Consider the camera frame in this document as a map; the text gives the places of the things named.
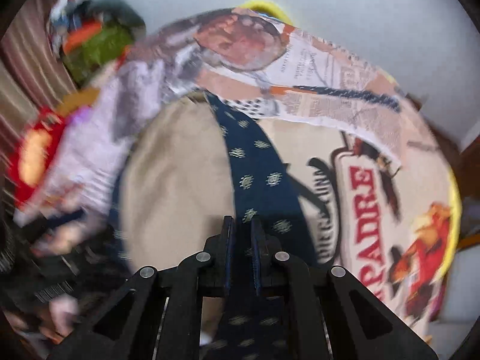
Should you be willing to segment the navy patterned hooded jacket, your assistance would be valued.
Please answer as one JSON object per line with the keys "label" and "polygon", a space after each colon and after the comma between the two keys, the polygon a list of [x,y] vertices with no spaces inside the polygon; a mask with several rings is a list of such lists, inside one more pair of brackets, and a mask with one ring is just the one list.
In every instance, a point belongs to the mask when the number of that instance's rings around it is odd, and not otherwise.
{"label": "navy patterned hooded jacket", "polygon": [[226,301],[206,310],[207,359],[294,359],[282,297],[258,297],[251,219],[287,253],[317,264],[311,232],[288,176],[264,130],[208,95],[166,106],[139,135],[120,180],[120,231],[129,265],[175,267],[221,230],[235,225],[233,280]]}

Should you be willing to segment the newspaper print bed quilt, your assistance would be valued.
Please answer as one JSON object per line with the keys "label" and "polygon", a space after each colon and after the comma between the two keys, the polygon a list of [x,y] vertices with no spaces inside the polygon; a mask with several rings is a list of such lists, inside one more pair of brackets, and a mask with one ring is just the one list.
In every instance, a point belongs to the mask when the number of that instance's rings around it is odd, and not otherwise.
{"label": "newspaper print bed quilt", "polygon": [[78,209],[117,215],[120,180],[148,122],[208,95],[264,130],[298,189],[318,266],[342,264],[425,336],[452,262],[460,204],[422,116],[382,70],[280,20],[235,8],[133,44],[67,127],[24,226]]}

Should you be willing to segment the striped brown curtain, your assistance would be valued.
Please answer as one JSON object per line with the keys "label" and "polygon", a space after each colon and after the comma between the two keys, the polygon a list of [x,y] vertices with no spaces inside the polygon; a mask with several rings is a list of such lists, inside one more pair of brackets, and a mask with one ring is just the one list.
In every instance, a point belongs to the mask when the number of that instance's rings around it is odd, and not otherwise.
{"label": "striped brown curtain", "polygon": [[1,161],[6,163],[27,122],[57,107],[77,86],[52,53],[47,21],[57,0],[26,0],[1,39]]}

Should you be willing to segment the green patterned storage box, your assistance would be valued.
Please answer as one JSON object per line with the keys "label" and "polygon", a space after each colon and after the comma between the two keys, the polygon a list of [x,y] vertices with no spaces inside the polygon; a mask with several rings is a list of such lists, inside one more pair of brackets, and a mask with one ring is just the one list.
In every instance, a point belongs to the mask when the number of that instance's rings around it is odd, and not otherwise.
{"label": "green patterned storage box", "polygon": [[133,35],[125,27],[112,25],[72,46],[71,42],[66,43],[62,49],[61,60],[72,80],[80,87],[100,68],[120,57],[133,42]]}

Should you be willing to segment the orange box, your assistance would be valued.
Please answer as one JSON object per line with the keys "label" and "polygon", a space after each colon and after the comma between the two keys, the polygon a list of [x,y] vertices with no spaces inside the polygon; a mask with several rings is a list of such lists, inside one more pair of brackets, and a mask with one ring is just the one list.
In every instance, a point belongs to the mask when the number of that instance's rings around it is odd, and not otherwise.
{"label": "orange box", "polygon": [[89,39],[98,35],[102,29],[102,23],[97,20],[93,20],[84,24],[81,28],[69,33],[62,44],[62,50],[64,54],[69,54],[86,41],[89,41]]}

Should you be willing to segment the grey green pillow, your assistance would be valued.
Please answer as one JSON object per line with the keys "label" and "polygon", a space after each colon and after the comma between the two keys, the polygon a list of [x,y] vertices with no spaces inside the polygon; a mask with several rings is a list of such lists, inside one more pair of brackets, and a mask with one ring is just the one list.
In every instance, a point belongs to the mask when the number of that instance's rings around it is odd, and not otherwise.
{"label": "grey green pillow", "polygon": [[135,40],[146,35],[145,21],[125,0],[89,0],[86,11],[104,23],[114,21],[126,27]]}

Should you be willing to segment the yellow bed sheet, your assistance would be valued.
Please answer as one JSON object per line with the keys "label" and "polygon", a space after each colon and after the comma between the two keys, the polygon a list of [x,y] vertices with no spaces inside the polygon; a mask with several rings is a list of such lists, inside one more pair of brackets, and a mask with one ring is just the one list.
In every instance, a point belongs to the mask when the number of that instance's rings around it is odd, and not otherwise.
{"label": "yellow bed sheet", "polygon": [[275,18],[283,23],[294,25],[291,18],[281,9],[278,4],[268,0],[247,0],[241,4],[241,8],[246,8],[257,13]]}

